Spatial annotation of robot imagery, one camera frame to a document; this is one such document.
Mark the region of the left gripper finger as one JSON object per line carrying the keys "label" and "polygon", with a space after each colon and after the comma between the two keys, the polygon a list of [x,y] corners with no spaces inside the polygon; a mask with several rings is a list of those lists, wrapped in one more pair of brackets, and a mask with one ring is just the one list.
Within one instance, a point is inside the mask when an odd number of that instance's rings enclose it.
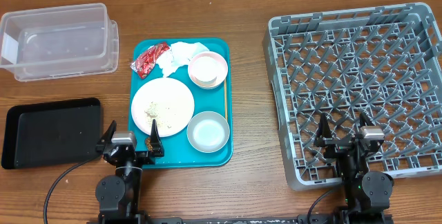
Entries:
{"label": "left gripper finger", "polygon": [[152,121],[150,137],[151,137],[151,145],[153,147],[153,150],[150,152],[155,157],[163,157],[164,156],[164,147],[163,147],[162,142],[160,140],[160,135],[158,133],[156,119],[153,119],[153,121]]}
{"label": "left gripper finger", "polygon": [[96,152],[103,152],[106,145],[111,142],[111,138],[113,137],[114,132],[116,132],[117,123],[113,120],[107,129],[107,131],[102,135],[95,146]]}

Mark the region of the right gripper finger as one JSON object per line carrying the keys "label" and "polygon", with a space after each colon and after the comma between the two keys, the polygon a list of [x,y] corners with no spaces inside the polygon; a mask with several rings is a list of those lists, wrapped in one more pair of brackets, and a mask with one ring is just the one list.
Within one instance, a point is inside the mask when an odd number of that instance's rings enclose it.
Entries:
{"label": "right gripper finger", "polygon": [[374,126],[374,123],[365,112],[359,114],[360,127]]}
{"label": "right gripper finger", "polygon": [[329,128],[327,116],[322,113],[320,115],[320,122],[318,124],[318,130],[314,140],[315,147],[326,147],[331,144],[332,132]]}

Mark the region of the brown food piece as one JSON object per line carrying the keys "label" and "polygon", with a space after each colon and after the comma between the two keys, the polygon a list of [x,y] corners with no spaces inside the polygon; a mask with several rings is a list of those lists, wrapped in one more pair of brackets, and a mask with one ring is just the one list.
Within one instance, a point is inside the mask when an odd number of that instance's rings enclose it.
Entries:
{"label": "brown food piece", "polygon": [[153,147],[152,147],[152,145],[151,145],[151,137],[149,136],[149,137],[147,137],[146,139],[145,139],[145,145],[146,145],[146,147],[147,147],[147,149],[149,150],[149,151],[152,151],[153,150]]}

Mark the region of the rice leftovers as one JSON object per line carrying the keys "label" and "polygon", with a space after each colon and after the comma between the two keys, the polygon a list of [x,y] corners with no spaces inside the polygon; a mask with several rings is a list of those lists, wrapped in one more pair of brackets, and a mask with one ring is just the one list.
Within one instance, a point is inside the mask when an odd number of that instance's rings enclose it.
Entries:
{"label": "rice leftovers", "polygon": [[173,122],[171,108],[161,102],[150,102],[144,110],[145,123],[151,125],[155,120],[159,129],[170,129]]}

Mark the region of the pink plate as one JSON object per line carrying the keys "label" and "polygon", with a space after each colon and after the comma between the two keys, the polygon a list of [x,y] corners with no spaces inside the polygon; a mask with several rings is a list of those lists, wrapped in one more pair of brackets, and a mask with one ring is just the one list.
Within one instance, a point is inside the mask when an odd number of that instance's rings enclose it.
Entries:
{"label": "pink plate", "polygon": [[183,130],[195,110],[195,100],[190,89],[181,81],[170,77],[151,80],[141,86],[133,96],[131,117],[135,126],[143,133],[151,134],[151,125],[145,123],[144,110],[150,102],[161,102],[169,106],[173,112],[170,129],[159,129],[160,137],[169,137]]}

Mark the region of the grey bowl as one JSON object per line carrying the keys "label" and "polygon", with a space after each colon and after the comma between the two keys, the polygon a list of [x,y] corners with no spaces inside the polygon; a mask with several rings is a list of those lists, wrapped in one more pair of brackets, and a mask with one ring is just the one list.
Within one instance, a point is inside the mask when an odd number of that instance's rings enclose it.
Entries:
{"label": "grey bowl", "polygon": [[202,153],[214,153],[223,148],[230,138],[227,119],[214,111],[196,114],[187,126],[190,145]]}

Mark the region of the red snack wrapper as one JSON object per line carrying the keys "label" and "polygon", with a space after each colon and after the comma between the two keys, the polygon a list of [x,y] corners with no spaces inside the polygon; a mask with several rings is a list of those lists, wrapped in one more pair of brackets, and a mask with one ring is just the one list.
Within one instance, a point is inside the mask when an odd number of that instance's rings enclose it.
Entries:
{"label": "red snack wrapper", "polygon": [[145,79],[154,69],[157,59],[170,49],[171,47],[166,42],[151,46],[132,62],[131,69],[136,72],[141,79]]}

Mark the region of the white napkin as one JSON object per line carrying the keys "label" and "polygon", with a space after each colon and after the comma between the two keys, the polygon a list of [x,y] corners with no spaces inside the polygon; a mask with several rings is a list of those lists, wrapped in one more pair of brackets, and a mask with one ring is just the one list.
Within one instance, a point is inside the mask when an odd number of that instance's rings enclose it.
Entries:
{"label": "white napkin", "polygon": [[179,67],[189,65],[193,57],[209,49],[200,42],[193,44],[183,41],[175,42],[170,45],[170,49],[164,52],[157,59],[156,64],[162,70],[163,77],[168,77]]}

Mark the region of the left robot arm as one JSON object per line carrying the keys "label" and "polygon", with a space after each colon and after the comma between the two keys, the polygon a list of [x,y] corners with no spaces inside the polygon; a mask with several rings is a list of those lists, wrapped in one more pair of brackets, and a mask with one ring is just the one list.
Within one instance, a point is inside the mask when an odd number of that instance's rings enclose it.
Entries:
{"label": "left robot arm", "polygon": [[101,179],[95,189],[99,202],[99,223],[151,223],[145,211],[139,210],[142,167],[154,165],[164,156],[164,147],[157,130],[151,125],[147,151],[136,151],[137,140],[132,131],[116,131],[113,121],[96,145],[103,159],[115,166],[115,173]]}

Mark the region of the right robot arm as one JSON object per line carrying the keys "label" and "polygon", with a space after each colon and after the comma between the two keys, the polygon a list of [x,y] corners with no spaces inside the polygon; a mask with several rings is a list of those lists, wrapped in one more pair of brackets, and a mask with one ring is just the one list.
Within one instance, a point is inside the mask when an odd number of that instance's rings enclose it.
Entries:
{"label": "right robot arm", "polygon": [[[385,141],[383,130],[366,114],[360,114],[358,133],[334,139],[327,116],[320,116],[314,145],[325,149],[324,157],[336,161],[342,183],[325,192],[309,208],[308,223],[392,223],[384,211],[390,207],[394,179],[381,171],[370,171],[366,157],[375,154]],[[343,189],[346,205],[337,207],[331,214],[315,214],[313,209],[328,194]]]}

